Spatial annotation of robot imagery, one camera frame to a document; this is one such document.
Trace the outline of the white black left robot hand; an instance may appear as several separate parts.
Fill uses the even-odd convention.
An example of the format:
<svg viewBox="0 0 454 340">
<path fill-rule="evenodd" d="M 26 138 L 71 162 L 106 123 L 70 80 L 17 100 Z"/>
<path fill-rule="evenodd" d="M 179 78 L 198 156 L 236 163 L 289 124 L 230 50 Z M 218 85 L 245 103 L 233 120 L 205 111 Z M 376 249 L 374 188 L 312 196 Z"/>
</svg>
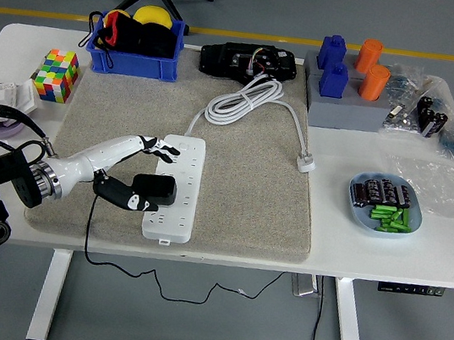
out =
<svg viewBox="0 0 454 340">
<path fill-rule="evenodd" d="M 177 148 L 164 140 L 133 134 L 104 141 L 66 158 L 50 158 L 46 163 L 53 172 L 49 181 L 55 197 L 66 197 L 77 183 L 95 182 L 103 177 L 103 186 L 108 189 L 103 199 L 125 210 L 156 211 L 158 206 L 146 197 L 106 175 L 111 167 L 141 152 L 155 155 L 167 163 L 172 163 L 180 155 Z"/>
</svg>

